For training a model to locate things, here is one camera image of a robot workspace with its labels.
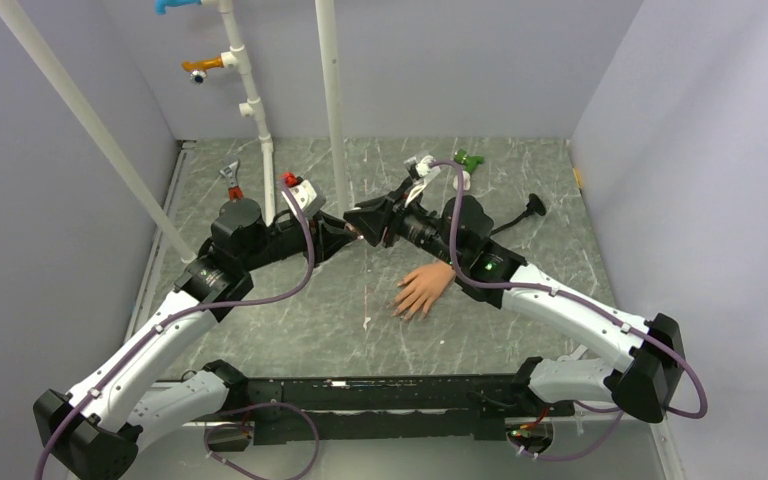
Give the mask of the glitter nail polish bottle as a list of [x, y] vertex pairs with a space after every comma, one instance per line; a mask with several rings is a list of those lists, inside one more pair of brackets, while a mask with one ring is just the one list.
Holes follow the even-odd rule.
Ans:
[[354, 226], [352, 226], [352, 225], [347, 225], [347, 229], [348, 229], [349, 231], [351, 231], [351, 232], [353, 233], [353, 235], [354, 235], [354, 236], [355, 236], [357, 239], [360, 239], [360, 240], [364, 240], [364, 239], [365, 239], [365, 237], [364, 237], [364, 235], [362, 234], [362, 232], [360, 232], [360, 231], [359, 231], [357, 228], [355, 228]]

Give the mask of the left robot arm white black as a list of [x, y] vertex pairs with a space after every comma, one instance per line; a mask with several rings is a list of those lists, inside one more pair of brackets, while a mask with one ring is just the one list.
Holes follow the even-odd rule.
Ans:
[[[248, 380], [224, 361], [163, 393], [149, 390], [192, 343], [235, 308], [270, 304], [299, 293], [313, 269], [357, 235], [346, 223], [290, 199], [290, 219], [267, 225], [252, 199], [229, 200], [210, 235], [156, 313], [109, 360], [67, 392], [45, 391], [33, 414], [43, 451], [34, 476], [55, 457], [79, 479], [119, 479], [160, 438], [205, 415], [239, 417]], [[301, 254], [304, 276], [291, 290], [250, 300], [252, 271]]]

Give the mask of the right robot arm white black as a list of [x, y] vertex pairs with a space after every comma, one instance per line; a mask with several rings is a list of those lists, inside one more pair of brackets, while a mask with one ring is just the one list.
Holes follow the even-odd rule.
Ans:
[[538, 357], [520, 367], [511, 388], [517, 411], [534, 415], [550, 403], [611, 402], [632, 417], [659, 423], [688, 371], [679, 324], [615, 310], [552, 279], [491, 237], [493, 220], [471, 195], [449, 200], [437, 215], [417, 202], [383, 196], [344, 215], [372, 246], [403, 238], [440, 260], [450, 259], [450, 228], [465, 276], [456, 282], [472, 299], [541, 320], [579, 342], [595, 359], [561, 362]]

